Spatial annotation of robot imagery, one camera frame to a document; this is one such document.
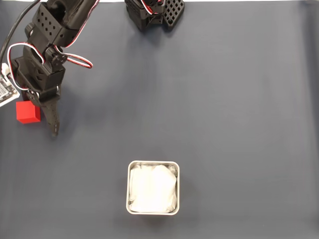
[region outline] red cube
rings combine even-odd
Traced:
[[[21,123],[35,123],[41,121],[40,108],[31,101],[16,102],[16,119]]]

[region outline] white fabric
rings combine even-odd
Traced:
[[[176,208],[176,169],[137,165],[130,175],[130,209],[139,213],[169,213]]]

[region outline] perforated black bracket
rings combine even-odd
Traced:
[[[40,5],[32,22],[51,44],[61,47],[70,44],[78,33],[78,30],[67,29],[62,26],[46,8],[44,2]]]
[[[151,24],[163,24],[172,30],[185,8],[183,0],[164,0],[152,6],[157,14],[150,15],[139,0],[125,0],[125,3],[131,20],[142,31]]]
[[[168,30],[172,30],[183,14],[185,3],[183,0],[167,0],[163,13],[164,24]]]

